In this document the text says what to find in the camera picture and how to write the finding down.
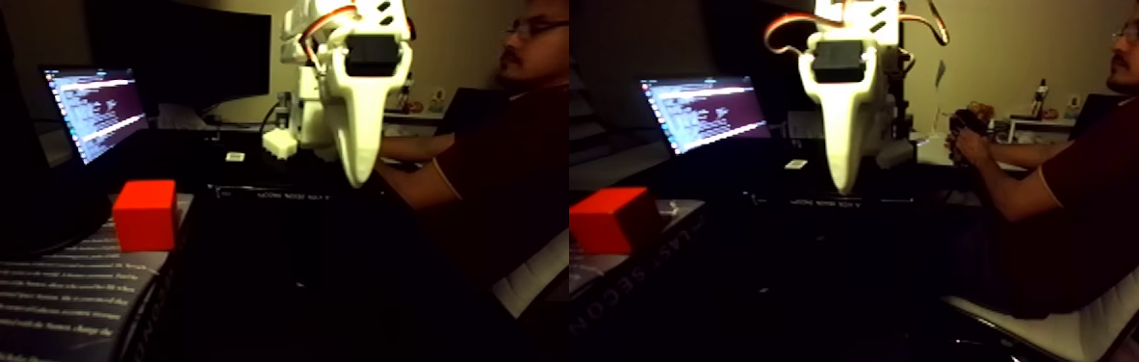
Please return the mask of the person's left hand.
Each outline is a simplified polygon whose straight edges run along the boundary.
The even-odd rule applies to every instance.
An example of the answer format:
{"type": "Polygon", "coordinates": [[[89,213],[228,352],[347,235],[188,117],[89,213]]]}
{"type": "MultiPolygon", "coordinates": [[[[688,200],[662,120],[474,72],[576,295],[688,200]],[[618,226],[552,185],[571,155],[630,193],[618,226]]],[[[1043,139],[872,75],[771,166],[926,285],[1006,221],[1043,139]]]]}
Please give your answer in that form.
{"type": "Polygon", "coordinates": [[[982,135],[978,135],[978,133],[969,131],[969,129],[954,132],[950,137],[950,147],[953,148],[957,158],[967,162],[968,165],[975,168],[997,166],[997,162],[992,158],[990,148],[988,148],[988,141],[982,135]]]}

